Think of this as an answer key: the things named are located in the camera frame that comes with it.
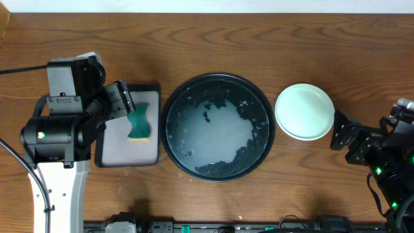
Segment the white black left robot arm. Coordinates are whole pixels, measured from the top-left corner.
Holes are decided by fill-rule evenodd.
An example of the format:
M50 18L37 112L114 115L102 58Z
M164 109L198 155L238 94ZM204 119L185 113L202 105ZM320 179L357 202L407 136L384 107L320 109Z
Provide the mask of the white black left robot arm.
M82 232L83 197L89 173L91 145L106 129L106 122L135 110L124 80L81 84L50 81L49 115L35 111L21 130L25 160L36 174L48 203L35 204L35 232L40 215L47 215L47 232Z

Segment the pale green plate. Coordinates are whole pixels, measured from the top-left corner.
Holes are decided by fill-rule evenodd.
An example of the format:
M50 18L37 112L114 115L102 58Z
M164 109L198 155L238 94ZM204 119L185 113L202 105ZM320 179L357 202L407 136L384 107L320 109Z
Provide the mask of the pale green plate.
M332 128L335 108L319 87L294 84L278 96L274 114L279 127L289 136L310 141L324 137Z

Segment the green yellow sponge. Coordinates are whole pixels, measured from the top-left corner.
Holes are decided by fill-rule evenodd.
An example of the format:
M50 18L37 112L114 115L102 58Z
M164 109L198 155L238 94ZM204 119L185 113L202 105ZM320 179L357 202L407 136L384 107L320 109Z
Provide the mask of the green yellow sponge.
M131 124L131 130L128 139L132 141L148 141L151 135L151 128L146 119L146 113L149 106L136 105L135 110L127 115L127 119Z

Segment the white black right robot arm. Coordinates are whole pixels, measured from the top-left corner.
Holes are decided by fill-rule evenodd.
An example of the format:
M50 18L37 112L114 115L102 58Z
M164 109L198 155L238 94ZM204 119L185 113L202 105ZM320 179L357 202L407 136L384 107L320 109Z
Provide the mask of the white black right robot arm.
M382 212L390 232L413 232L413 110L395 105L379 128L363 126L337 110L331 149L348 147L349 164L367 166L389 210Z

